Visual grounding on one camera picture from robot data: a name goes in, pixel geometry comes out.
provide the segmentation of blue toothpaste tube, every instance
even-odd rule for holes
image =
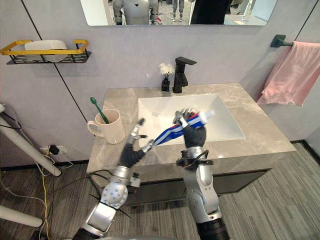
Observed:
[[[195,129],[201,128],[205,124],[208,123],[208,119],[211,118],[215,112],[213,110],[203,112],[200,111],[194,115],[192,115],[187,123]],[[165,131],[163,131],[153,142],[154,146],[166,143],[171,139],[176,139],[184,134],[184,127],[180,125],[174,125]]]

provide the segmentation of pink towel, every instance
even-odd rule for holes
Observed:
[[[294,41],[274,66],[257,103],[302,106],[319,75],[320,43]]]

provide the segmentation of power outlet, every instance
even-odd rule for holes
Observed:
[[[64,146],[59,145],[59,146],[56,146],[56,147],[59,149],[59,154],[66,154],[67,153],[67,150],[64,148]],[[42,148],[40,148],[40,151],[43,154],[46,154],[49,151],[49,148],[48,147],[42,147]]]

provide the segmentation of bathroom sink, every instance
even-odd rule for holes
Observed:
[[[245,135],[234,117],[222,101],[219,94],[148,97],[138,99],[138,117],[145,118],[140,128],[140,135],[148,138],[139,139],[139,146],[143,147],[150,139],[156,139],[159,134],[173,125],[172,121],[177,110],[193,108],[196,112],[214,111],[206,127],[206,141],[228,141],[244,139]],[[180,136],[161,144],[184,144],[184,137]]]

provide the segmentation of green toothbrush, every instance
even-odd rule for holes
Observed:
[[[102,119],[104,120],[104,122],[106,124],[109,124],[110,122],[108,121],[107,117],[103,114],[103,112],[101,111],[100,107],[97,105],[97,100],[92,96],[90,97],[90,101],[93,105],[96,106],[96,109],[98,109],[98,112],[100,113]]]

